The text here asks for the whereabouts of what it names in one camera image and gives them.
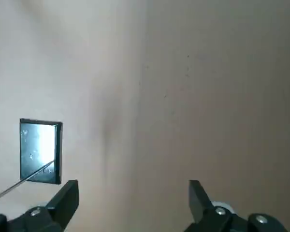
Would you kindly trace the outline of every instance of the metal screw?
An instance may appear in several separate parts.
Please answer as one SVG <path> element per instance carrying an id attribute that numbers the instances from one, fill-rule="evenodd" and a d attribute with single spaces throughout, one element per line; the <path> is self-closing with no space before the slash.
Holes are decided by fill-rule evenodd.
<path id="1" fill-rule="evenodd" d="M 216 213 L 218 213 L 219 215 L 225 215 L 226 211 L 224 210 L 224 208 L 218 207 L 216 209 Z"/>
<path id="2" fill-rule="evenodd" d="M 267 219 L 263 217 L 262 215 L 256 216 L 256 220 L 262 224 L 267 223 Z"/>
<path id="3" fill-rule="evenodd" d="M 41 212 L 41 211 L 40 211 L 40 208 L 38 207 L 37 209 L 33 210 L 33 211 L 30 213 L 30 215 L 31 215 L 31 216 L 36 216 L 36 215 L 38 215 L 40 212 Z"/>

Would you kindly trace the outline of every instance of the beige wall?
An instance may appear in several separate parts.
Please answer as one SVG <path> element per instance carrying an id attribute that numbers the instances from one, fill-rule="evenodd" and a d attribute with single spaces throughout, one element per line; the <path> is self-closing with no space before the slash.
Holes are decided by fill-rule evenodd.
<path id="1" fill-rule="evenodd" d="M 182 231 L 189 179 L 290 229 L 290 1 L 149 0 L 133 230 Z"/>
<path id="2" fill-rule="evenodd" d="M 80 186 L 70 231 L 126 231 L 145 7 L 0 0 L 0 191 L 19 180 L 19 119 L 62 121 L 62 182 Z M 0 212 L 13 217 L 58 190 L 25 183 Z"/>
<path id="3" fill-rule="evenodd" d="M 20 2 L 0 1 L 0 191 L 19 118 L 60 120 L 70 231 L 182 231 L 189 179 L 290 229 L 290 1 Z M 0 212 L 58 189 L 25 183 Z"/>

